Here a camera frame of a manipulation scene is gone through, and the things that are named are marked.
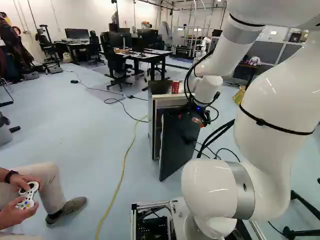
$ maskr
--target yellow cable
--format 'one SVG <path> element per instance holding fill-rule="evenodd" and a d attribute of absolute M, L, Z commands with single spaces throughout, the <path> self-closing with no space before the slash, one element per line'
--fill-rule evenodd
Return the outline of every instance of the yellow cable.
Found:
<path fill-rule="evenodd" d="M 139 119 L 139 120 L 143 120 L 147 117 L 148 115 L 145 115 L 143 118 Z M 116 186 L 116 189 L 114 191 L 114 194 L 113 194 L 113 197 L 112 197 L 112 200 L 110 202 L 110 205 L 108 206 L 108 208 L 106 209 L 103 217 L 101 218 L 99 224 L 98 224 L 98 227 L 96 229 L 96 232 L 95 232 L 95 240 L 98 240 L 99 238 L 99 233 L 100 233 L 100 230 L 101 230 L 101 227 L 102 227 L 102 224 L 104 223 L 105 219 L 107 218 L 115 200 L 116 200 L 116 197 L 118 195 L 118 192 L 119 192 L 119 189 L 120 189 L 120 186 L 122 184 L 122 180 L 124 179 L 124 175 L 125 175 L 125 168 L 126 168 L 126 159 L 127 159 L 127 155 L 131 149 L 131 147 L 133 146 L 135 140 L 136 140 L 136 129 L 137 129 L 137 125 L 138 123 L 140 123 L 140 121 L 137 121 L 134 125 L 134 129 L 133 129 L 133 139 L 132 139 L 132 142 L 130 144 L 130 146 L 128 147 L 128 149 L 126 150 L 125 152 L 125 155 L 124 155 L 124 158 L 123 158 L 123 162 L 122 162 L 122 173 L 121 173 L 121 177 L 120 177 L 120 180 L 118 182 L 118 185 Z"/>

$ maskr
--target soda can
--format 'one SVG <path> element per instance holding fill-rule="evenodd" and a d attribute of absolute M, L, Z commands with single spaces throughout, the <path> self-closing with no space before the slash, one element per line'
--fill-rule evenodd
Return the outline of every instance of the soda can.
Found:
<path fill-rule="evenodd" d="M 180 81 L 179 80 L 173 80 L 172 81 L 172 93 L 173 94 L 178 94 L 179 93 L 179 85 Z"/>

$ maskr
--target black office chair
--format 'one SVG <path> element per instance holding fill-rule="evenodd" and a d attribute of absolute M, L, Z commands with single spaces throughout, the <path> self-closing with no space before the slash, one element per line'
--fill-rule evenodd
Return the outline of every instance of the black office chair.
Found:
<path fill-rule="evenodd" d="M 111 80 L 111 84 L 107 85 L 106 88 L 109 89 L 112 86 L 119 85 L 120 91 L 122 92 L 122 84 L 130 85 L 132 87 L 131 82 L 127 82 L 126 79 L 130 77 L 127 75 L 127 69 L 132 68 L 133 66 L 130 64 L 126 64 L 126 58 L 115 53 L 113 47 L 108 45 L 107 39 L 105 38 L 104 33 L 101 33 L 101 44 L 103 48 L 103 53 L 105 59 L 108 61 L 108 67 L 110 71 L 110 75 L 105 74 L 105 76 L 113 78 Z"/>
<path fill-rule="evenodd" d="M 154 44 L 149 45 L 148 48 L 149 49 L 156 49 L 156 50 L 165 50 L 165 42 L 162 40 L 162 36 L 158 35 L 156 42 Z M 160 61 L 155 63 L 154 70 L 158 71 L 161 74 L 162 69 L 159 68 L 160 64 L 162 64 Z M 151 68 L 148 68 L 148 70 L 146 71 L 146 75 L 148 77 L 150 76 L 150 71 L 151 71 Z"/>
<path fill-rule="evenodd" d="M 41 50 L 44 52 L 45 56 L 47 57 L 47 59 L 45 59 L 44 61 L 56 61 L 56 58 L 57 58 L 56 50 L 51 45 L 47 37 L 40 33 L 36 33 L 35 40 L 39 42 Z"/>
<path fill-rule="evenodd" d="M 99 37 L 97 37 L 95 31 L 90 31 L 90 38 L 89 38 L 89 47 L 88 47 L 88 56 L 90 60 L 88 61 L 89 64 L 96 64 L 98 63 L 106 65 L 105 61 L 100 58 L 99 52 L 101 51 Z"/>

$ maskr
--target gray sneaker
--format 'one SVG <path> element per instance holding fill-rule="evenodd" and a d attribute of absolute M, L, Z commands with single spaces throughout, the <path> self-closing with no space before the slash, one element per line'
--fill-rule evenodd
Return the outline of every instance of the gray sneaker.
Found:
<path fill-rule="evenodd" d="M 47 226 L 52 226 L 59 219 L 62 219 L 66 215 L 73 214 L 82 210 L 86 206 L 86 203 L 87 203 L 87 198 L 85 196 L 79 196 L 67 201 L 63 206 L 63 208 L 61 209 L 62 213 L 58 217 L 50 218 L 46 216 L 45 222 Z"/>

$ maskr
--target white game controller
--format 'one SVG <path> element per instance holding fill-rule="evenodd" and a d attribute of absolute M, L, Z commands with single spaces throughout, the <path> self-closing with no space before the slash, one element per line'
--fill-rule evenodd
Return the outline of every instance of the white game controller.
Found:
<path fill-rule="evenodd" d="M 25 197 L 25 200 L 18 203 L 15 207 L 21 210 L 32 208 L 35 205 L 34 195 L 39 189 L 39 183 L 36 181 L 28 182 L 30 190 L 19 189 L 19 194 L 21 197 Z"/>

